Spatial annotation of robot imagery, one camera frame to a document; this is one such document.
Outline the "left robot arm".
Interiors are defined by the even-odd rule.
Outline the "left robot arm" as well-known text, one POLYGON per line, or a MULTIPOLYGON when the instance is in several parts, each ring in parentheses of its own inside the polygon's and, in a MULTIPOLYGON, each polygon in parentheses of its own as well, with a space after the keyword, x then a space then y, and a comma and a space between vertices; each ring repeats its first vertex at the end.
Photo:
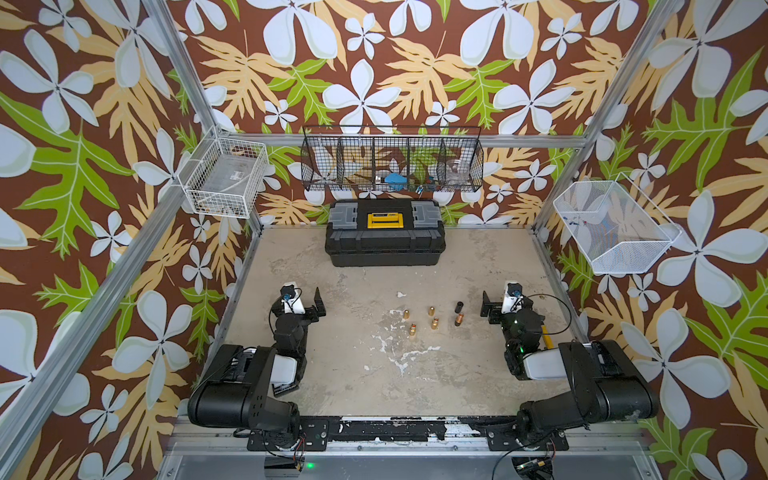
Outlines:
POLYGON ((319 291, 309 306, 301 296, 294 284, 281 287, 268 313, 271 346, 219 347, 188 401, 192 424, 244 430, 264 451, 307 444, 298 406, 280 399, 299 388, 307 366, 309 327, 326 315, 319 291))

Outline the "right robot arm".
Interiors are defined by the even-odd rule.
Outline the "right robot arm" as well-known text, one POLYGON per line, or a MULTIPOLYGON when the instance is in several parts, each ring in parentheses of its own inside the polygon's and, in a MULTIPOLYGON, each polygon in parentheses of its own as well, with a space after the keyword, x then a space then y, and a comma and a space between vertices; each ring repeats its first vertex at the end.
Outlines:
POLYGON ((617 342, 571 341, 543 348, 542 341, 553 334, 533 306, 515 282, 505 285, 500 301, 482 295, 480 316, 501 328, 511 375, 519 381, 564 379, 569 386, 553 397, 523 402, 507 435, 532 448, 569 429, 658 414, 659 395, 617 342))

